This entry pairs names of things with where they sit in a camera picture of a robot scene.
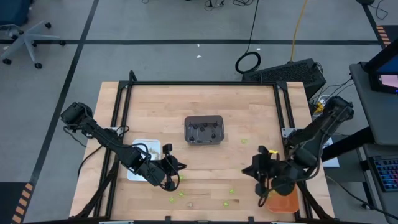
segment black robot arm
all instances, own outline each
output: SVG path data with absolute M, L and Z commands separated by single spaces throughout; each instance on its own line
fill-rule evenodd
M 93 119 L 91 109 L 83 103 L 72 103 L 62 114 L 61 120 L 67 125 L 67 129 L 74 133 L 78 130 L 84 135 L 90 134 L 104 147 L 116 153 L 121 164 L 134 174 L 143 176 L 154 186 L 161 185 L 165 190 L 175 190 L 177 186 L 172 182 L 171 176 L 178 175 L 178 171 L 186 168 L 178 160 L 170 155 L 171 144 L 163 147 L 165 157 L 159 161 L 152 161 L 145 144 L 125 145 L 120 142 L 118 134 L 112 129 L 103 129 Z
M 269 151 L 259 146 L 260 154 L 253 156 L 252 165 L 242 170 L 259 181 L 255 188 L 260 196 L 259 206 L 265 204 L 270 191 L 288 195 L 296 182 L 315 177 L 320 169 L 322 146 L 342 122 L 353 116 L 352 103 L 335 96 L 328 100 L 321 116 L 284 139 L 284 147 L 289 152 L 286 160 L 271 159 Z

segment wire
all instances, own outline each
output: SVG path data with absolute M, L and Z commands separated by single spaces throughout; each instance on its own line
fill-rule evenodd
M 254 19 L 253 19 L 253 24 L 252 24 L 252 27 L 251 27 L 251 32 L 250 32 L 250 38 L 249 38 L 248 48 L 246 49 L 245 53 L 244 53 L 240 58 L 238 58 L 238 60 L 237 60 L 236 63 L 235 63 L 235 70 L 236 70 L 238 73 L 242 74 L 242 75 L 243 75 L 243 74 L 246 74 L 246 73 L 249 73 L 249 72 L 255 72 L 255 71 L 260 67 L 260 64 L 261 64 L 261 56 L 260 56 L 259 53 L 257 53 L 257 52 L 249 52 L 249 53 L 248 53 L 249 48 L 250 48 L 250 44 L 251 44 L 251 38 L 252 38 L 252 35 L 253 35 L 254 25 L 255 25 L 255 23 L 256 23 L 256 16 L 257 16 L 257 9 L 258 9 L 258 7 L 259 7 L 259 1 L 260 1 L 260 0 L 257 0 L 257 3 L 256 3 L 256 10 L 254 11 Z M 247 57 L 248 55 L 254 55 L 254 56 L 256 56 L 256 57 L 257 57 L 257 63 L 256 63 L 256 65 L 255 65 L 254 67 L 252 67 L 251 69 L 246 70 L 246 71 L 241 71 L 241 70 L 239 69 L 239 63 L 242 61 L 242 59 L 244 59 L 244 58 Z
M 377 4 L 377 7 L 374 7 L 372 5 L 370 5 L 370 7 L 372 7 L 373 9 L 376 9 L 376 17 L 380 20 L 384 20 L 387 16 L 388 16 L 388 12 L 382 8 L 380 8 L 380 3 L 382 3 L 384 0 L 380 0 L 379 3 Z M 383 17 L 379 16 L 379 11 L 382 11 L 385 13 L 385 15 Z
M 207 0 L 205 2 L 205 10 L 210 12 L 213 9 L 219 8 L 219 7 L 223 7 L 224 6 L 224 1 L 222 0 L 219 4 L 218 4 L 218 0 L 216 0 L 216 2 L 213 4 L 213 2 L 211 0 Z
M 336 96 L 337 96 L 339 93 L 341 93 L 343 90 L 345 90 L 347 87 L 352 86 L 353 84 L 354 84 L 354 83 L 352 83 L 352 84 L 346 86 L 344 89 L 342 89 L 340 92 L 338 92 L 338 93 L 336 94 Z M 331 93 L 331 95 L 330 95 L 328 98 L 325 99 L 325 102 L 328 101 L 328 100 L 333 96 L 333 94 L 336 93 L 336 91 L 339 90 L 339 89 L 340 89 L 341 87 L 343 87 L 343 86 L 344 86 L 344 85 L 341 85 L 339 88 L 335 89 L 334 92 Z
M 251 37 L 253 36 L 254 24 L 256 23 L 257 8 L 259 7 L 259 1 L 260 0 L 257 0 L 257 3 L 256 3 L 256 10 L 254 11 L 254 19 L 253 19 L 253 24 L 251 26 L 251 32 L 250 32 L 249 45 L 248 45 L 248 49 L 246 50 L 245 53 L 247 53 L 249 51 L 249 48 L 250 48 Z
M 81 141 L 77 140 L 77 138 L 75 138 L 75 137 L 73 136 L 72 133 L 70 133 L 69 131 L 67 131 L 67 127 L 68 127 L 68 126 L 64 126 L 64 127 L 62 128 L 63 131 L 64 131 L 65 133 L 69 134 L 69 135 L 73 138 L 73 140 L 75 140 L 76 142 L 78 142 L 81 146 L 87 147 L 86 145 L 84 145 L 83 143 L 81 143 Z
M 235 6 L 250 6 L 254 0 L 234 0 L 232 4 Z
M 301 22 L 301 18 L 302 18 L 303 15 L 304 15 L 304 9 L 305 9 L 305 6 L 307 5 L 307 2 L 308 2 L 308 0 L 305 0 L 304 5 L 303 5 L 303 8 L 301 9 L 300 17 L 298 18 L 298 21 L 297 21 L 296 29 L 294 30 L 293 42 L 292 42 L 292 53 L 291 53 L 291 55 L 290 55 L 290 61 L 291 61 L 291 62 L 293 61 L 293 55 L 294 55 L 294 42 L 295 42 L 295 40 L 296 40 L 296 33 L 297 33 L 297 30 L 299 29 L 299 25 L 300 25 L 300 22 Z
M 322 93 L 324 93 L 325 91 L 327 91 L 327 89 L 329 89 L 330 87 L 335 87 L 335 86 L 342 86 L 342 85 L 345 85 L 345 84 L 347 84 L 350 80 L 351 80 L 352 78 L 349 78 L 347 81 L 345 81 L 344 83 L 342 83 L 342 84 L 337 84 L 337 85 L 331 85 L 331 86 L 328 86 L 325 90 L 323 90 L 323 91 L 321 91 L 320 93 L 319 93 L 319 96 L 322 94 Z
M 350 134 L 341 134 L 341 133 L 338 133 L 338 132 L 334 132 L 334 134 L 338 134 L 338 135 L 341 135 L 341 136 L 350 136 Z
M 391 218 L 393 218 L 393 219 L 398 220 L 398 217 L 397 217 L 397 216 L 392 215 L 392 214 L 390 214 L 390 213 L 388 213 L 388 212 L 385 212 L 385 211 L 383 211 L 383 210 L 381 210 L 381 209 L 378 209 L 378 208 L 376 208 L 375 206 L 373 206 L 373 205 L 371 205 L 371 204 L 365 202 L 364 200 L 362 200 L 362 199 L 358 198 L 357 196 L 353 195 L 353 194 L 352 194 L 349 190 L 347 190 L 344 186 L 342 186 L 342 185 L 341 185 L 340 183 L 338 183 L 337 181 L 333 180 L 333 178 L 329 177 L 328 175 L 326 175 L 326 177 L 327 177 L 328 179 L 330 179 L 332 182 L 334 182 L 335 184 L 339 185 L 339 186 L 340 186 L 345 192 L 347 192 L 347 194 L 349 194 L 351 197 L 353 197 L 353 198 L 355 198 L 356 200 L 358 200 L 358 201 L 364 203 L 364 204 L 367 205 L 370 209 L 373 209 L 373 210 L 375 210 L 375 211 L 378 211 L 378 212 L 380 212 L 380 213 L 383 213 L 384 215 L 386 215 L 386 216 L 388 216 L 388 217 L 391 217 Z
M 121 129 L 121 128 L 123 128 L 123 127 L 126 128 L 126 129 L 125 129 L 122 133 L 120 133 L 120 134 L 118 135 L 118 137 L 120 137 L 122 134 L 126 134 L 128 131 L 130 131 L 130 127 L 127 126 L 127 125 L 124 125 L 124 126 L 118 127 L 117 130 L 116 130 L 116 132 L 119 131 L 119 129 Z M 83 167 L 83 164 L 84 164 L 92 155 L 94 155 L 96 152 L 98 152 L 101 148 L 102 148 L 102 146 L 98 147 L 98 148 L 95 149 L 92 153 L 90 153 L 87 157 L 85 157 L 85 159 L 83 159 L 83 161 L 80 163 L 79 169 L 78 169 L 78 171 L 77 171 L 77 178 L 79 178 L 80 171 L 81 171 L 81 168 Z
M 343 88 L 340 92 L 338 92 L 335 96 L 338 96 L 342 91 L 344 91 L 345 89 L 347 89 L 348 87 L 350 87 L 350 86 L 352 86 L 352 85 L 354 85 L 354 83 L 352 83 L 352 84 L 350 84 L 350 85 L 344 87 L 344 88 Z
M 87 161 L 87 159 L 89 159 L 92 155 L 94 155 L 96 152 L 98 152 L 100 149 L 102 148 L 102 146 L 98 147 L 97 149 L 95 149 L 92 153 L 90 153 L 85 159 L 83 159 L 83 161 L 80 163 L 79 169 L 77 170 L 77 178 L 79 179 L 79 175 L 80 175 L 80 171 L 81 168 L 83 167 L 83 164 Z

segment wooden tabletop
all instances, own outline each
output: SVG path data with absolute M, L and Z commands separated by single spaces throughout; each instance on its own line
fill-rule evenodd
M 111 123 L 117 86 L 117 82 L 104 82 L 101 86 L 94 119 L 102 127 Z M 295 125 L 304 128 L 311 117 L 303 84 L 288 83 L 288 87 Z M 285 110 L 281 91 L 280 99 Z M 216 114 L 224 119 L 225 139 L 221 144 L 189 146 L 184 140 L 184 119 Z M 285 111 L 284 118 L 288 124 Z M 259 208 L 259 197 L 254 193 L 256 181 L 241 173 L 242 168 L 251 164 L 259 145 L 283 152 L 271 86 L 133 86 L 127 125 L 130 131 L 124 144 L 135 139 L 158 139 L 162 145 L 172 143 L 172 154 L 188 167 L 180 171 L 184 177 L 180 187 L 175 192 L 166 192 L 146 182 L 131 182 L 127 170 L 120 166 L 112 219 L 164 220 L 170 215 L 172 220 L 245 221 L 253 216 L 256 221 L 294 221 L 292 213 Z M 85 157 L 98 146 L 95 139 L 89 140 Z M 99 151 L 83 166 L 70 215 L 80 212 L 98 188 L 104 152 Z M 307 181 L 307 186 L 324 210 L 334 216 L 323 168 Z M 301 194 L 299 198 L 304 217 Z

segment black keyboard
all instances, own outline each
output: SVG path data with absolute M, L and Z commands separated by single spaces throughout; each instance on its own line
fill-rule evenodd
M 372 157 L 372 165 L 377 170 L 378 181 L 384 192 L 398 191 L 398 157 Z

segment black floor stripe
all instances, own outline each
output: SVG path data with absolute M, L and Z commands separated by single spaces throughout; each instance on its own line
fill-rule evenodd
M 248 44 L 249 40 L 65 40 L 67 44 L 168 45 L 168 44 Z M 13 40 L 0 40 L 12 44 Z M 36 44 L 59 44 L 59 40 L 36 40 Z M 252 44 L 291 45 L 292 40 L 252 40 Z M 379 45 L 377 40 L 296 40 L 295 45 Z
M 49 129 L 47 130 L 47 134 L 45 135 L 45 139 L 44 139 L 42 148 L 40 150 L 39 157 L 36 161 L 36 165 L 34 167 L 32 176 L 30 177 L 30 183 L 32 183 L 34 186 L 36 186 L 36 183 L 39 179 L 40 173 L 41 173 L 43 165 L 44 165 L 44 160 L 49 151 L 50 143 L 51 143 L 52 137 L 54 135 L 55 128 L 57 127 L 57 123 L 58 123 L 59 117 L 61 115 L 61 110 L 62 110 L 63 104 L 65 103 L 65 99 L 67 97 L 69 86 L 72 82 L 72 78 L 75 73 L 76 66 L 79 61 L 81 51 L 83 50 L 83 46 L 84 46 L 83 40 L 85 40 L 87 38 L 88 30 L 90 29 L 91 22 L 93 21 L 94 14 L 95 14 L 95 11 L 96 11 L 96 8 L 98 5 L 98 1 L 99 0 L 93 1 L 93 5 L 91 7 L 90 13 L 88 14 L 88 18 L 87 18 L 87 21 L 85 24 L 85 28 L 83 29 L 83 33 L 81 34 L 81 37 L 80 37 L 81 42 L 79 43 L 79 45 L 76 49 L 75 55 L 73 56 L 73 60 L 70 65 L 68 75 L 65 79 L 65 83 L 63 84 L 60 98 L 58 99 L 58 103 L 55 107 L 55 111 L 52 116 Z
M 383 40 L 381 39 L 381 36 L 380 36 L 379 32 L 377 31 L 377 28 L 376 28 L 377 25 L 373 19 L 371 11 L 369 10 L 369 7 L 366 5 L 362 5 L 362 7 L 363 7 L 363 10 L 365 11 L 365 14 L 366 14 L 366 17 L 368 18 L 369 23 L 371 24 L 374 35 L 376 35 L 376 37 L 377 37 L 379 45 L 381 46 L 381 48 L 384 48 Z

